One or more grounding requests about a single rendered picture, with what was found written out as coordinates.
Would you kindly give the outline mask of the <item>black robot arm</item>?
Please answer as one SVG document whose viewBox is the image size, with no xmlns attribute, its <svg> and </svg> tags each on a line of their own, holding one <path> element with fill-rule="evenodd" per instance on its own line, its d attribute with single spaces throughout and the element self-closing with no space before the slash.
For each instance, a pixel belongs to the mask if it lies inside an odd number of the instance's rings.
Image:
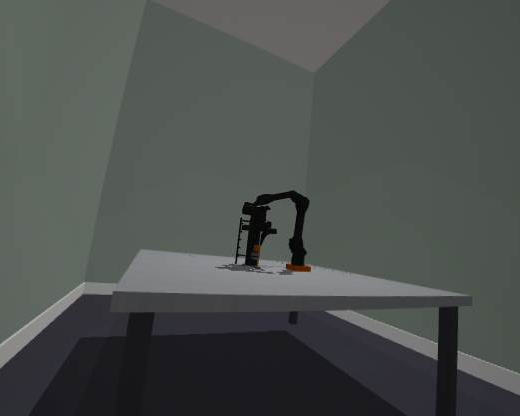
<svg viewBox="0 0 520 416">
<path fill-rule="evenodd" d="M 304 265 L 304 259 L 307 254 L 307 251 L 303 248 L 303 239 L 302 239 L 302 232 L 303 232 L 303 225 L 304 225 L 304 218 L 305 218 L 305 212 L 307 211 L 309 207 L 309 199 L 307 197 L 304 197 L 303 195 L 297 193 L 296 191 L 292 190 L 289 192 L 283 192 L 278 194 L 263 194 L 257 197 L 256 201 L 254 203 L 245 202 L 244 206 L 242 208 L 242 214 L 245 215 L 251 215 L 253 216 L 256 214 L 256 216 L 266 217 L 267 210 L 270 210 L 269 206 L 260 206 L 259 205 L 265 205 L 268 203 L 271 203 L 275 200 L 290 198 L 295 204 L 296 204 L 296 210 L 297 210 L 297 216 L 296 216 L 296 223 L 295 223 L 295 229 L 294 229 L 294 236 L 293 238 L 289 239 L 289 248 L 293 254 L 291 264 L 294 266 L 305 266 Z M 262 221 L 257 218 L 255 222 L 255 227 L 259 227 L 259 229 L 266 229 L 271 228 L 272 222 L 265 222 L 265 219 Z"/>
</svg>

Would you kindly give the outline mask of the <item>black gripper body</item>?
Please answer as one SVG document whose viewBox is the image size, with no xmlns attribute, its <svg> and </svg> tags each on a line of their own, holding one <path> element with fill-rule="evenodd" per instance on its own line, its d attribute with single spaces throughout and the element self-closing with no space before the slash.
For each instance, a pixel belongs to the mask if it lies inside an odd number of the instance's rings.
<svg viewBox="0 0 520 416">
<path fill-rule="evenodd" d="M 257 218 L 259 218 L 260 221 L 262 221 L 263 219 L 265 219 L 265 221 L 266 221 L 266 217 L 256 216 L 255 217 L 255 222 L 256 222 Z M 258 228 L 258 229 L 256 229 L 256 228 Z M 252 231 L 252 232 L 262 231 L 263 233 L 267 233 L 267 234 L 277 234 L 277 230 L 276 229 L 268 228 L 268 230 L 266 230 L 266 229 L 262 230 L 262 229 L 259 229 L 259 227 L 255 227 L 255 226 L 251 227 L 251 225 L 243 225 L 241 230 L 246 230 L 246 231 L 249 230 L 249 232 L 250 231 Z"/>
</svg>

